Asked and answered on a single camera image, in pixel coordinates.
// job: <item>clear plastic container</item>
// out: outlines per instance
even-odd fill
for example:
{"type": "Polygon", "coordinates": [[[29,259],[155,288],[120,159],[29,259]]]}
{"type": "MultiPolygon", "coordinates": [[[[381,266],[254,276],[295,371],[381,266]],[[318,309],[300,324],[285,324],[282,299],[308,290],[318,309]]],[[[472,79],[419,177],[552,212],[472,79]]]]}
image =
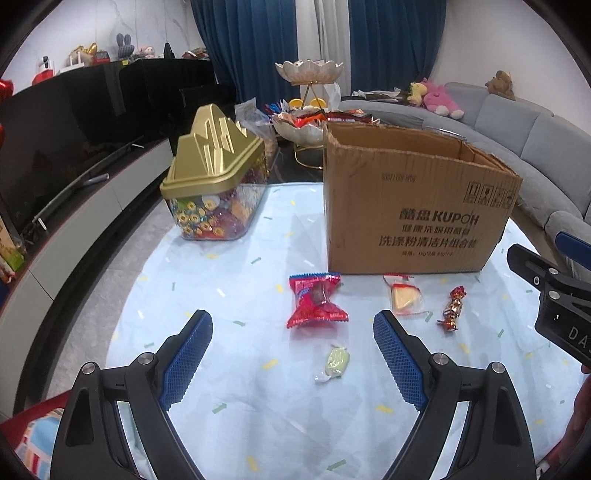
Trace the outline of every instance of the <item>clear plastic container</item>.
{"type": "Polygon", "coordinates": [[[183,238],[234,240],[247,232],[268,177],[263,140],[207,105],[179,138],[160,191],[183,238]]]}

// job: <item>red candy wrapper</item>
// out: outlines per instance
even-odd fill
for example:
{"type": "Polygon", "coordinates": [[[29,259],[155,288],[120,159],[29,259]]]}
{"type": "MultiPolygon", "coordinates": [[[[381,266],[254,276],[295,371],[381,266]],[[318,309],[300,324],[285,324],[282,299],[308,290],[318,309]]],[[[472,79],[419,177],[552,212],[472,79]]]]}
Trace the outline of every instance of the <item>red candy wrapper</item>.
{"type": "Polygon", "coordinates": [[[287,328],[308,322],[348,322],[349,315],[329,301],[340,283],[338,273],[292,275],[290,287],[296,297],[295,312],[287,321],[287,328]]]}
{"type": "Polygon", "coordinates": [[[462,286],[454,288],[449,294],[451,300],[443,310],[443,320],[439,320],[448,332],[457,330],[457,319],[462,312],[462,299],[466,296],[466,289],[462,286]]]}

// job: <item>light blue tablecloth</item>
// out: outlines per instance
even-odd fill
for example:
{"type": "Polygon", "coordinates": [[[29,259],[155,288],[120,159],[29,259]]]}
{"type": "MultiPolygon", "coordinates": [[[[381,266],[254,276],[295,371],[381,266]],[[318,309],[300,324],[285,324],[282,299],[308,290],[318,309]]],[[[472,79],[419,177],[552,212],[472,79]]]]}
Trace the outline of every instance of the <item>light blue tablecloth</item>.
{"type": "MultiPolygon", "coordinates": [[[[505,364],[539,459],[562,437],[583,375],[533,329],[538,295],[506,264],[514,243],[533,249],[509,221],[479,274],[417,276],[433,315],[402,324],[458,365],[505,364]],[[437,319],[458,285],[467,297],[459,330],[446,335],[437,319]]],[[[207,480],[381,479],[404,443],[417,412],[402,400],[374,341],[372,318],[390,307],[381,276],[343,277],[333,300],[349,323],[285,328],[294,307],[289,276],[326,268],[322,184],[311,183],[269,187],[251,230],[238,241],[189,242],[173,228],[146,262],[107,366],[155,352],[197,309],[212,315],[211,345],[183,401],[170,410],[207,480]],[[315,384],[333,343],[349,349],[349,367],[342,379],[315,384]]],[[[447,473],[466,409],[457,409],[434,479],[447,473]]],[[[139,458],[127,410],[123,417],[139,458]]]]}

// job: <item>yellow plush toy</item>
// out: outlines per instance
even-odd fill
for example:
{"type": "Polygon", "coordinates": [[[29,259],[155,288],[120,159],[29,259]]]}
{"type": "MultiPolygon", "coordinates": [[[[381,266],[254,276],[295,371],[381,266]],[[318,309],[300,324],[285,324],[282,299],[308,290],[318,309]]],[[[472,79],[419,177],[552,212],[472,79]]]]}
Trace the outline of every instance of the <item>yellow plush toy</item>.
{"type": "Polygon", "coordinates": [[[421,106],[423,97],[427,94],[427,87],[422,83],[410,84],[410,96],[407,98],[408,103],[414,106],[421,106]]]}

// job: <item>gold lid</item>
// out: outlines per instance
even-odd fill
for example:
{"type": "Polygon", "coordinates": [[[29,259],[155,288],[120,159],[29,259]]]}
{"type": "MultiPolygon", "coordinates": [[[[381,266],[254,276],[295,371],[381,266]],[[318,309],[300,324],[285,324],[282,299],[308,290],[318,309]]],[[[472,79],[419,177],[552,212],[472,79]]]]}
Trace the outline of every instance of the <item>gold lid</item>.
{"type": "Polygon", "coordinates": [[[230,190],[264,154],[261,138],[225,117],[217,105],[202,106],[191,132],[178,139],[177,156],[160,192],[173,199],[230,190]]]}

